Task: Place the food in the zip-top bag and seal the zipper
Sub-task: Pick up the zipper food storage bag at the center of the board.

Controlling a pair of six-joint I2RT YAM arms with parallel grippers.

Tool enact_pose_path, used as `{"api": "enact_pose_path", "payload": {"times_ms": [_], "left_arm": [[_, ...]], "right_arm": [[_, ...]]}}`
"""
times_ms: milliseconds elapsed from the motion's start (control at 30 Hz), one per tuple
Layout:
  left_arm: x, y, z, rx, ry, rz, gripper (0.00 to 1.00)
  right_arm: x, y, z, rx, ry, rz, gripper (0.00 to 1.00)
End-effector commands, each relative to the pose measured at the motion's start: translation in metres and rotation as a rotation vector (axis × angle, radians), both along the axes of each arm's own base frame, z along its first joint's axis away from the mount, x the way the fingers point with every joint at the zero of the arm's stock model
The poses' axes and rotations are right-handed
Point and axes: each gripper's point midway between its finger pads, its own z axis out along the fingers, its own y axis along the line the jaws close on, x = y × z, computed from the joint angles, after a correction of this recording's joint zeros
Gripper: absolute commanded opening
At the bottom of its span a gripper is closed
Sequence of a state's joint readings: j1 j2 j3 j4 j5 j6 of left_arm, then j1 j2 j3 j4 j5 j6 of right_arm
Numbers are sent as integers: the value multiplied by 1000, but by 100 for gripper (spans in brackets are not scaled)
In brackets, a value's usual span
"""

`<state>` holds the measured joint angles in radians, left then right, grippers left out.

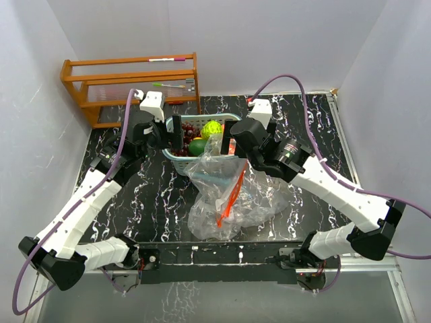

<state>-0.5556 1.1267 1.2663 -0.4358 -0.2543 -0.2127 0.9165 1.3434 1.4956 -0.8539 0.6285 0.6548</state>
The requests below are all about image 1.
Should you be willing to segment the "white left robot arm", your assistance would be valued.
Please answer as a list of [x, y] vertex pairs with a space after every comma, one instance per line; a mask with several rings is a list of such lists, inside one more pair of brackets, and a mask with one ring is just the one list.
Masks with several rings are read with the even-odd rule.
[[18, 245], [30, 265], [61, 291], [72, 288], [88, 271], [110, 264], [134, 268], [139, 262], [137, 242], [123, 234], [91, 244], [79, 242], [107, 202], [138, 173], [148, 148], [183, 146], [179, 115], [165, 122], [148, 112], [131, 112], [127, 118], [93, 159], [80, 187], [53, 222]]

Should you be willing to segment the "clear zip top bag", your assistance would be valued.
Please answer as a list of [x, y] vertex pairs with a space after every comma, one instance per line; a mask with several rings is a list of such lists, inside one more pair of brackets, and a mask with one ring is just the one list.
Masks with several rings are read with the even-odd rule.
[[247, 159], [220, 153], [222, 135], [212, 135], [203, 153], [185, 168], [199, 191], [188, 228], [199, 240], [231, 240], [290, 206], [289, 186], [254, 170]]

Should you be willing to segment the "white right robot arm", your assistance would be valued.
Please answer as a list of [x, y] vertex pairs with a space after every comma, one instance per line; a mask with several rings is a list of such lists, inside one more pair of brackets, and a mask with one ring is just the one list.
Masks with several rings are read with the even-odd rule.
[[375, 261], [384, 258], [405, 204], [394, 199], [360, 194], [357, 188], [341, 185], [332, 178], [312, 150], [299, 142], [274, 139], [272, 133], [253, 118], [231, 120], [224, 127], [222, 153], [235, 140], [235, 154], [272, 178], [305, 189], [343, 213], [350, 223], [329, 231], [313, 231], [301, 247], [278, 254], [272, 261], [289, 267], [316, 267], [324, 260], [347, 253]]

